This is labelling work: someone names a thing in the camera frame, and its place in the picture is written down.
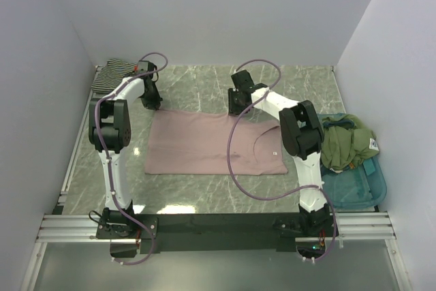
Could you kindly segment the pink tank top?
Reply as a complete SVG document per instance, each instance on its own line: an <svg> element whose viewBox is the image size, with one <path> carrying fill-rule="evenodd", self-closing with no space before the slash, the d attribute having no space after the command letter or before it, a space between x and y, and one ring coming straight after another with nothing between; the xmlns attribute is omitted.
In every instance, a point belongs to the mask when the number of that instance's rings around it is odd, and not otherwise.
<svg viewBox="0 0 436 291"><path fill-rule="evenodd" d="M238 121L226 113L159 110L153 117L147 174L285 174L276 120Z"/></svg>

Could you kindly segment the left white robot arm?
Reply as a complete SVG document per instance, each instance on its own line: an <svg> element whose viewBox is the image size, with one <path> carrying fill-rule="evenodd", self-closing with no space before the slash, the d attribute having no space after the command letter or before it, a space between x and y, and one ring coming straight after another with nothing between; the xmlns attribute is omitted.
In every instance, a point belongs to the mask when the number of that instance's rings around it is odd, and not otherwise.
<svg viewBox="0 0 436 291"><path fill-rule="evenodd" d="M89 141L102 163L105 207L99 214L97 235L101 238L153 238L155 223L147 228L139 223L127 186L126 152L131 141L129 106L140 99L149 110L158 110L162 101L154 76L157 66L139 61L113 91L89 104Z"/></svg>

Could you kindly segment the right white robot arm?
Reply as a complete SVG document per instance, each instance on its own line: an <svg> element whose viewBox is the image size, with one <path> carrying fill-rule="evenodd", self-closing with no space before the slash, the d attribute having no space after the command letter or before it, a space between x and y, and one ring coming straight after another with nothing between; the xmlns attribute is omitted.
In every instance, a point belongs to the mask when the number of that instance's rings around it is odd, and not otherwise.
<svg viewBox="0 0 436 291"><path fill-rule="evenodd" d="M229 113L241 118L257 108L278 120L283 146L296 166L299 214L281 223L280 229L298 236L318 235L332 225L332 218L320 169L324 133L313 104L288 99L263 83L255 84L247 70L235 72L231 78L234 87L228 89Z"/></svg>

